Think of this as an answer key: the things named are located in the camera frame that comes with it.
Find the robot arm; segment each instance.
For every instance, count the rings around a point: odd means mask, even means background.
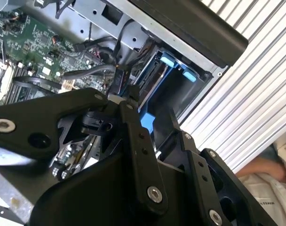
[[[153,123],[157,160],[137,96],[114,103],[80,89],[1,106],[0,197],[29,226],[276,225],[173,111]],[[103,138],[100,161],[57,183],[49,165],[58,150],[88,135]]]

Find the white cloth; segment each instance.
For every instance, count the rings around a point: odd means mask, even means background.
[[[282,144],[276,146],[278,156],[286,168],[286,142],[283,139]],[[276,224],[286,226],[286,184],[278,182],[268,174],[252,174],[241,177],[240,180]]]

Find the green circuit board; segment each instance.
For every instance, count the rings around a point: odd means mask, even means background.
[[[23,19],[0,20],[0,53],[3,41],[7,57],[33,68],[36,76],[59,82],[64,72],[85,70],[88,69],[88,65],[101,63],[97,57],[90,53],[81,53],[80,55],[70,53],[72,43],[66,37],[61,37],[60,42],[54,45],[52,38],[57,34],[22,11],[0,12],[0,17],[14,17],[15,13],[23,16]],[[60,54],[58,48],[62,52],[72,56],[76,55],[76,57],[65,57]],[[104,91],[102,80],[103,78],[88,76],[76,80],[75,85],[79,88],[93,87]]]

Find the metal frame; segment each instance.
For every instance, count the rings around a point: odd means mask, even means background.
[[[250,44],[182,129],[237,172],[286,131],[286,0],[240,1],[236,10],[229,3],[220,10],[224,1],[203,2]]]

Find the black panel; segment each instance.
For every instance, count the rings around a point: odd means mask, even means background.
[[[174,69],[167,76],[149,100],[148,112],[158,115],[169,106],[179,117],[207,84],[198,78],[191,82],[182,73],[183,71]]]
[[[216,65],[234,65],[248,41],[197,0],[129,0]]]

